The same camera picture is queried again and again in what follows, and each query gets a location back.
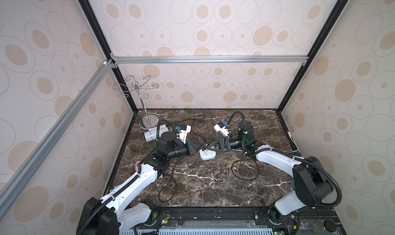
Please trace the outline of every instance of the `aluminum frame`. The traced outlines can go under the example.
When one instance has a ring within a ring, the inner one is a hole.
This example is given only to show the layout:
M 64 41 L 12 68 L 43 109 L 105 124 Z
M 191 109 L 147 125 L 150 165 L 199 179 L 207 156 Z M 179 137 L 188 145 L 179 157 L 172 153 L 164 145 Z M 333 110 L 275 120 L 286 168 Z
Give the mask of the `aluminum frame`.
M 181 56 L 181 57 L 119 57 L 114 56 L 115 64 L 127 63 L 305 63 L 307 55 L 263 55 L 263 56 Z
M 94 14 L 94 11 L 89 3 L 88 0 L 78 0 L 81 9 L 84 11 L 86 19 L 89 22 L 89 25 L 91 25 L 91 29 L 93 33 L 96 36 L 96 39 L 98 40 L 101 49 L 103 50 L 104 55 L 106 56 L 107 59 L 113 59 L 114 56 L 111 54 L 111 49 L 106 41 L 106 37 L 103 34 L 103 31 L 101 30 L 100 24 Z M 114 75 L 118 81 L 118 83 L 124 84 L 125 86 L 121 86 L 122 91 L 129 91 L 129 89 L 126 87 L 126 83 L 124 80 L 124 77 L 121 74 L 121 71 L 118 68 L 118 65 L 113 66 L 113 72 Z M 128 101 L 133 113 L 136 113 L 138 111 L 136 104 L 134 103 L 133 99 L 130 97 L 126 98 Z
M 108 73 L 108 71 L 114 67 L 112 60 L 106 60 L 104 63 L 106 64 L 102 65 L 96 71 L 93 77 L 88 81 L 85 87 L 64 111 L 62 116 L 60 116 L 57 122 L 48 131 L 46 136 L 40 141 L 40 143 L 35 148 L 35 151 L 32 152 L 25 163 L 18 169 L 18 171 L 3 188 L 3 191 L 0 195 L 0 220 L 3 219 L 4 215 L 11 208 L 12 204 L 16 201 L 23 189 L 32 179 L 34 173 L 36 173 L 37 169 L 47 158 L 48 154 L 62 137 L 63 133 L 78 115 L 80 110 L 84 107 L 86 101 L 96 90 L 98 84 Z

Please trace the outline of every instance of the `wall panel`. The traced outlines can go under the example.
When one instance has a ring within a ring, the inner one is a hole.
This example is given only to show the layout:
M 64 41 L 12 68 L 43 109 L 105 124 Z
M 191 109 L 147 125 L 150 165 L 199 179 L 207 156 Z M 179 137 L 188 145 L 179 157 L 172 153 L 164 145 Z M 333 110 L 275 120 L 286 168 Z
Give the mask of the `wall panel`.
M 347 234 L 395 229 L 394 9 L 350 0 L 282 113 L 304 156 L 341 185 Z
M 189 63 L 120 64 L 124 76 L 133 75 L 144 86 L 147 108 L 277 108 L 301 63 Z M 138 108 L 141 103 L 132 92 Z
M 302 55 L 336 0 L 91 0 L 119 56 Z
M 84 203 L 102 195 L 131 121 L 115 83 L 105 75 L 0 222 L 0 234 L 76 233 Z
M 0 0 L 0 189 L 103 60 L 76 0 Z

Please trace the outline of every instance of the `black cable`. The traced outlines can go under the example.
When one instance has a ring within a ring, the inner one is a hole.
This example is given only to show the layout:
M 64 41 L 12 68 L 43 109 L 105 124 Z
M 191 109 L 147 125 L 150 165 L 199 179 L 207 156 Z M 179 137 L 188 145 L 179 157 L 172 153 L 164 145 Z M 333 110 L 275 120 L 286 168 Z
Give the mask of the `black cable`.
M 100 206 L 98 208 L 95 209 L 95 211 L 93 211 L 93 213 L 89 216 L 89 218 L 85 221 L 85 223 L 81 226 L 81 228 L 79 229 L 77 235 L 82 235 L 84 233 L 84 231 L 86 230 L 86 228 L 88 227 L 88 225 L 92 222 L 93 218 L 96 217 L 96 215 L 98 215 L 100 213 L 100 211 L 109 203 L 113 200 L 113 198 L 108 198 L 105 202 L 103 202 L 102 204 L 100 204 Z
M 198 134 L 198 133 L 196 133 L 196 132 L 193 132 L 193 131 L 191 131 L 190 133 L 194 133 L 195 135 L 201 137 L 201 138 L 204 140 L 204 143 L 206 143 L 206 139 L 205 139 L 203 136 L 201 136 L 200 134 Z
M 332 203 L 322 203 L 321 202 L 321 203 L 319 203 L 319 205 L 320 206 L 325 206 L 325 207 L 335 207 L 335 206 L 339 205 L 341 200 L 342 200 L 342 191 L 340 190 L 340 186 L 336 182 L 336 180 L 329 173 L 327 173 L 323 168 L 317 166 L 314 163 L 311 163 L 310 161 L 307 161 L 307 160 L 301 159 L 301 158 L 297 158 L 297 157 L 295 157 L 295 160 L 299 161 L 299 162 L 302 162 L 302 163 L 305 163 L 306 165 L 309 165 L 309 166 L 317 169 L 322 174 L 324 174 L 329 179 L 329 181 L 332 182 L 332 184 L 333 184 L 333 186 L 334 186 L 334 188 L 336 190 L 336 194 L 337 194 L 336 200 L 334 202 L 332 202 Z
M 174 170 L 175 170 L 175 167 L 176 167 L 183 159 L 185 159 L 185 157 L 186 157 L 186 156 L 182 157 L 181 159 L 179 159 L 179 160 L 174 164 L 173 169 L 171 170 L 171 173 L 170 173 L 170 174 L 168 174 L 168 175 L 166 175 L 166 176 L 163 176 L 163 177 L 170 176 L 170 179 L 169 179 L 169 181 L 166 183 L 166 185 L 165 185 L 163 188 L 161 188 L 161 190 L 158 192 L 158 200 L 161 201 L 162 203 L 165 203 L 165 202 L 170 201 L 170 200 L 175 196 L 175 194 L 176 194 L 176 192 L 177 192 L 177 181 L 176 181 L 175 178 L 173 177 Z M 162 193 L 162 191 L 171 183 L 172 180 L 174 181 L 174 192 L 173 192 L 173 194 L 171 195 L 171 197 L 170 197 L 168 200 L 165 200 L 165 201 L 164 201 L 164 200 L 162 200 L 162 199 L 160 198 L 160 193 Z
M 251 178 L 251 179 L 240 178 L 240 177 L 236 176 L 235 172 L 233 171 L 233 165 L 234 165 L 235 163 L 241 162 L 241 161 L 249 161 L 249 160 L 254 160 L 254 159 L 239 159 L 239 160 L 236 160 L 235 162 L 233 162 L 233 164 L 232 164 L 232 166 L 231 166 L 231 170 L 232 170 L 233 175 L 234 175 L 236 178 L 238 178 L 238 179 L 240 179 L 240 180 L 244 180 L 244 181 L 253 181 L 253 180 L 255 180 L 255 179 L 257 179 L 257 178 L 259 177 L 259 167 L 258 167 L 258 163 L 256 163 L 255 160 L 254 160 L 254 162 L 255 162 L 255 164 L 256 164 L 256 168 L 257 168 L 257 172 L 258 172 L 258 173 L 257 173 L 257 175 L 256 175 L 254 178 Z
M 289 233 L 288 235 L 295 235 L 298 232 L 298 230 L 299 230 L 299 226 L 300 226 L 300 214 L 298 212 L 296 228 L 295 228 L 295 230 L 292 233 Z
M 206 117 L 206 114 L 200 114 L 200 115 L 195 116 L 194 118 L 188 118 L 188 119 L 176 121 L 176 122 L 174 122 L 174 123 L 172 123 L 172 124 L 178 124 L 178 123 L 181 123 L 181 122 L 193 120 L 193 122 L 189 125 L 189 126 L 192 126 L 192 125 L 195 123 L 195 121 L 201 121 L 201 120 L 203 120 L 205 117 Z
M 160 124 L 161 124 L 162 122 L 167 123 L 167 125 L 169 125 L 169 126 L 173 129 L 173 132 L 175 131 L 175 127 L 174 127 L 173 124 L 171 124 L 168 120 L 166 120 L 166 119 L 164 119 L 164 118 L 159 119 L 159 120 L 158 120 L 158 124 L 156 125 L 156 145 L 158 145 L 159 129 L 160 129 Z
M 141 233 L 140 235 L 156 235 L 159 233 L 159 229 L 163 226 L 163 224 L 160 224 L 157 228 L 155 228 L 153 231 L 151 232 L 147 232 L 147 233 Z M 133 227 L 133 231 L 134 234 L 137 235 L 137 228 L 136 226 Z
M 245 131 L 245 127 L 246 127 L 245 116 L 244 116 L 244 114 L 243 114 L 241 111 L 239 111 L 239 110 L 235 111 L 235 112 L 230 116 L 230 118 L 229 118 L 229 120 L 228 120 L 228 126 L 230 125 L 230 122 L 232 121 L 233 117 L 234 117 L 236 114 L 240 114 L 240 116 L 241 116 L 241 120 L 243 121 L 243 132 L 244 132 L 244 131 Z M 245 136 L 246 136 L 245 133 L 243 133 L 243 138 L 241 139 L 241 149 L 243 150 L 243 153 L 245 152 L 245 147 L 244 147 Z

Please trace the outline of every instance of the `dark brown marble surface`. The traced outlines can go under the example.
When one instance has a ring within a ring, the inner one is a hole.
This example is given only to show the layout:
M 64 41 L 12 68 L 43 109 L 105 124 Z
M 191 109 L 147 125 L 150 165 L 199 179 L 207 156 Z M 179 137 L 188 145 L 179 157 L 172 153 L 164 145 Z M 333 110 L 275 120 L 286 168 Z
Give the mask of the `dark brown marble surface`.
M 198 114 L 206 114 L 201 121 L 195 121 L 191 131 L 194 131 L 206 139 L 206 143 L 219 137 L 213 128 L 218 122 L 227 122 L 234 110 L 148 110 L 151 114 L 156 114 L 170 122 L 182 119 L 193 118 Z M 274 111 L 270 110 L 242 110 L 254 126 L 255 137 L 265 141 L 272 147 L 284 152 L 291 151 L 291 146 L 279 119 Z M 116 173 L 113 186 L 121 184 L 135 172 L 135 163 L 150 153 L 155 142 L 147 143 L 143 131 L 139 128 L 138 122 L 143 114 L 137 116 L 133 130 L 129 137 L 126 149 L 123 153 L 121 163 Z M 236 135 L 237 124 L 240 116 L 235 115 L 231 130 Z M 191 138 L 203 140 L 193 133 L 189 133 L 187 140 Z M 169 181 L 170 177 L 160 178 L 145 188 L 132 202 L 137 204 L 140 200 L 148 199 L 160 207 L 166 206 L 261 206 L 261 199 L 269 205 L 276 199 L 291 191 L 289 175 L 274 168 L 271 165 L 258 162 L 259 177 L 254 181 L 245 181 L 236 178 L 231 172 L 231 165 L 238 159 L 247 157 L 240 155 L 238 151 L 227 153 L 217 153 L 214 159 L 203 161 L 197 153 L 187 156 L 176 167 L 174 178 L 177 181 L 177 192 L 168 202 L 162 203 L 158 200 L 158 192 Z M 234 165 L 234 171 L 242 178 L 253 178 L 257 174 L 254 161 L 239 162 Z M 174 191 L 174 184 L 171 183 L 161 193 L 161 199 L 168 199 Z

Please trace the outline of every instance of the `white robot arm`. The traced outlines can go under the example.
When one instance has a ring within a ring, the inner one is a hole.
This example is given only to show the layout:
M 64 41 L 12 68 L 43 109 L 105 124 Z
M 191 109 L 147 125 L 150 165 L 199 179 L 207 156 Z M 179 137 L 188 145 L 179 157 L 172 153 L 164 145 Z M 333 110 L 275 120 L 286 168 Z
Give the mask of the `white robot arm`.
M 218 131 L 226 136 L 207 146 L 194 140 L 184 143 L 186 137 L 179 135 L 177 138 L 172 132 L 164 132 L 158 139 L 155 152 L 138 164 L 139 170 L 136 173 L 100 200 L 91 198 L 85 203 L 77 227 L 77 235 L 118 235 L 137 224 L 145 223 L 151 215 L 151 208 L 148 205 L 138 203 L 133 208 L 126 209 L 126 207 L 144 188 L 168 169 L 171 159 L 195 154 L 195 144 L 201 145 L 203 152 L 227 152 L 242 148 L 246 156 L 268 163 L 294 178 L 294 190 L 272 203 L 268 212 L 263 214 L 267 215 L 273 224 L 282 223 L 286 215 L 306 206 L 315 207 L 320 204 L 333 207 L 340 203 L 340 187 L 322 169 L 318 159 L 292 156 L 257 141 L 249 122 L 240 122 L 239 137 L 230 137 L 229 124 L 230 122 L 222 124 L 224 125 L 222 127 L 218 125 L 220 128 Z M 330 204 L 322 203 L 322 199 L 333 189 L 336 189 L 338 195 L 336 201 Z

